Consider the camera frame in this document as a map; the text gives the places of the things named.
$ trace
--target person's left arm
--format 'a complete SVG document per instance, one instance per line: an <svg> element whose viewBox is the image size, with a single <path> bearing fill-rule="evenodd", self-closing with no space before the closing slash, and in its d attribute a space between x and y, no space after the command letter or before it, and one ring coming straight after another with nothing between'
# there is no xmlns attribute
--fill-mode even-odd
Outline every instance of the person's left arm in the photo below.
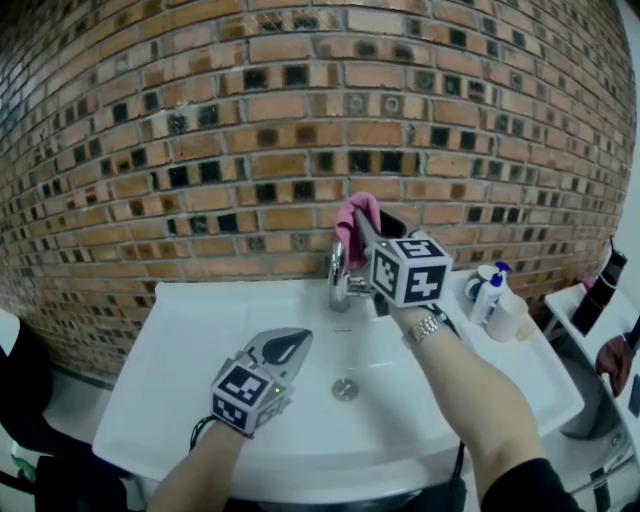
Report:
<svg viewBox="0 0 640 512"><path fill-rule="evenodd" d="M216 422L160 483L148 512L219 512L231 489L231 476L245 438Z"/></svg>

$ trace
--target forearm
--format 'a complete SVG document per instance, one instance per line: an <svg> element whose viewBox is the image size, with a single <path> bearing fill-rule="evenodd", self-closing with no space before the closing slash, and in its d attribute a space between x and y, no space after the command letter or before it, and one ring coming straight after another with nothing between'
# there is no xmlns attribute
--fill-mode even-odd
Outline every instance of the forearm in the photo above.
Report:
<svg viewBox="0 0 640 512"><path fill-rule="evenodd" d="M148 512L223 510L244 441L223 423L215 423L158 486Z"/></svg>
<svg viewBox="0 0 640 512"><path fill-rule="evenodd" d="M414 310L398 323L407 329L425 314ZM512 467L544 457L535 419L520 390L469 351L448 327L440 328L413 353L442 414L469 449L480 496Z"/></svg>

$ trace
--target black sleeve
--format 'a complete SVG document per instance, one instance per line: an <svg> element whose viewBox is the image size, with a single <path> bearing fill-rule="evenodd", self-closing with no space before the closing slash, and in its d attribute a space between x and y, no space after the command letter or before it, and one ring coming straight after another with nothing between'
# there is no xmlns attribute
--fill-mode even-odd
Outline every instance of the black sleeve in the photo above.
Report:
<svg viewBox="0 0 640 512"><path fill-rule="evenodd" d="M580 508L549 461L534 459L498 478L482 500L482 512L514 510L579 512Z"/></svg>

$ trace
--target sink drain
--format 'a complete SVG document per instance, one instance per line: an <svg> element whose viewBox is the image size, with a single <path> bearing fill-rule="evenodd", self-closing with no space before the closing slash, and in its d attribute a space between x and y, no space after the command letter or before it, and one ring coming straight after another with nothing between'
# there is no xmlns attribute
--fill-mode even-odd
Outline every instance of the sink drain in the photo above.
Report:
<svg viewBox="0 0 640 512"><path fill-rule="evenodd" d="M331 391L333 396L341 402L351 402L351 400L358 396L360 386L351 379L342 378L333 383Z"/></svg>

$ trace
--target silver watch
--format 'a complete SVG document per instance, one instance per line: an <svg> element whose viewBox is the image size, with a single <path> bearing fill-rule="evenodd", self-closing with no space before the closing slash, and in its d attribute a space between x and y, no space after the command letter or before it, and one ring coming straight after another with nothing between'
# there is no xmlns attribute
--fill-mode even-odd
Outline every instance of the silver watch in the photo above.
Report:
<svg viewBox="0 0 640 512"><path fill-rule="evenodd" d="M406 336L407 345L413 350L443 325L442 320L435 315L422 319L418 325L409 329Z"/></svg>

